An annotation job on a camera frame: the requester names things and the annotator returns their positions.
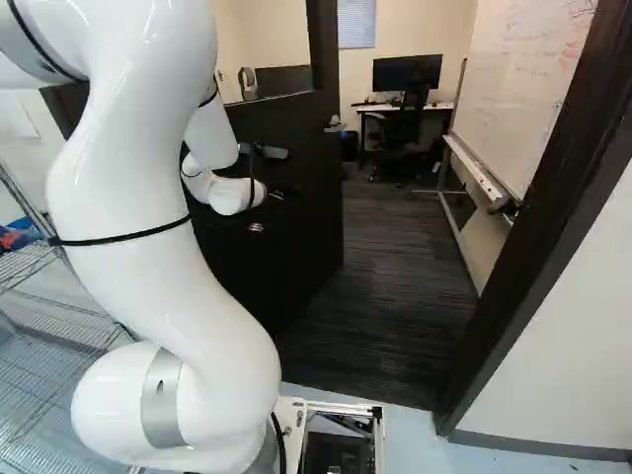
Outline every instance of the metal wire rack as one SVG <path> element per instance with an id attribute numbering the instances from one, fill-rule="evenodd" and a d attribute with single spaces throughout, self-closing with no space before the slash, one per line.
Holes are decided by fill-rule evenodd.
<path id="1" fill-rule="evenodd" d="M 83 372 L 114 343 L 130 342 L 122 328 L 105 315 L 18 291 L 0 298 L 0 317 L 1 464 L 23 474 L 125 472 L 81 444 L 69 413 Z"/>
<path id="2" fill-rule="evenodd" d="M 1 164 L 0 181 L 39 230 L 50 235 L 45 219 Z M 133 339 L 105 311 L 95 310 L 99 306 L 61 257 L 45 241 L 0 257 L 0 473 L 123 474 L 126 466 L 81 443 L 71 427 L 70 404 L 84 371 Z M 44 276 L 48 270 L 64 272 L 61 286 L 76 285 L 66 287 L 68 294 L 81 297 L 57 300 L 60 284 Z M 29 278 L 43 283 L 31 285 Z"/>
<path id="3" fill-rule="evenodd" d="M 0 295 L 16 287 L 59 257 L 45 242 L 33 244 L 0 257 Z"/>

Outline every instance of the trash can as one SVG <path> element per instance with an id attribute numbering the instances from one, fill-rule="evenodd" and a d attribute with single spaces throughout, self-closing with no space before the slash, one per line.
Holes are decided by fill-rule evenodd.
<path id="1" fill-rule="evenodd" d="M 354 130 L 344 130 L 340 132 L 340 137 L 343 146 L 343 161 L 355 161 L 357 159 L 359 133 Z"/>

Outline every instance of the window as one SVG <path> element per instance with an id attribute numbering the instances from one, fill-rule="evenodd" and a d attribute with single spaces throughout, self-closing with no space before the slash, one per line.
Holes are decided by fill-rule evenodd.
<path id="1" fill-rule="evenodd" d="M 338 46 L 375 47 L 375 0 L 338 0 Z"/>

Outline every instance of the computer monitor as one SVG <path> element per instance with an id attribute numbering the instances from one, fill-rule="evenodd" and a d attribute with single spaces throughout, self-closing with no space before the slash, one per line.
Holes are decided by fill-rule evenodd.
<path id="1" fill-rule="evenodd" d="M 442 63 L 442 54 L 374 59 L 373 92 L 436 89 Z"/>

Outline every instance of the white wall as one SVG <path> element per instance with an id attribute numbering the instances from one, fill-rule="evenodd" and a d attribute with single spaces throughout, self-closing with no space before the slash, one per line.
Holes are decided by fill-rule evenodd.
<path id="1" fill-rule="evenodd" d="M 632 449 L 632 167 L 460 430 Z"/>
<path id="2" fill-rule="evenodd" d="M 46 176 L 65 140 L 40 91 L 3 91 L 0 95 L 3 99 L 0 101 L 0 114 L 14 113 L 8 109 L 11 101 L 17 99 L 39 135 L 38 138 L 21 138 L 17 133 L 12 134 L 10 129 L 4 129 L 0 136 L 0 159 L 22 186 L 30 202 L 39 210 L 46 210 Z M 0 222 L 8 223 L 22 215 L 6 191 L 0 192 Z"/>
<path id="3" fill-rule="evenodd" d="M 210 0 L 217 21 L 217 67 L 225 103 L 241 101 L 237 73 L 243 66 L 309 64 L 305 0 Z"/>
<path id="4" fill-rule="evenodd" d="M 340 51 L 341 114 L 348 129 L 359 130 L 351 104 L 371 94 L 377 57 L 443 54 L 430 101 L 453 102 L 475 15 L 476 0 L 377 0 L 375 48 Z"/>

